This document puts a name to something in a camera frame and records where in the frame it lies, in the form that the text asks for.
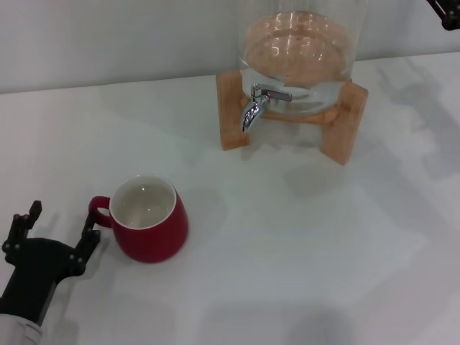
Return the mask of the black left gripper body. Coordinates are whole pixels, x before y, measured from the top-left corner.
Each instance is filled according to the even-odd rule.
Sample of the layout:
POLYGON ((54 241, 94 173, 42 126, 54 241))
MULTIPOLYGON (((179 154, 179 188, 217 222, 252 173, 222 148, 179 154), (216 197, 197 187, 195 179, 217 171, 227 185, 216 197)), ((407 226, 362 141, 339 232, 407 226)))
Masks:
POLYGON ((86 269, 85 249, 50 239, 7 241, 2 249, 14 271, 1 296, 1 313, 24 319, 43 319, 58 284, 86 269))

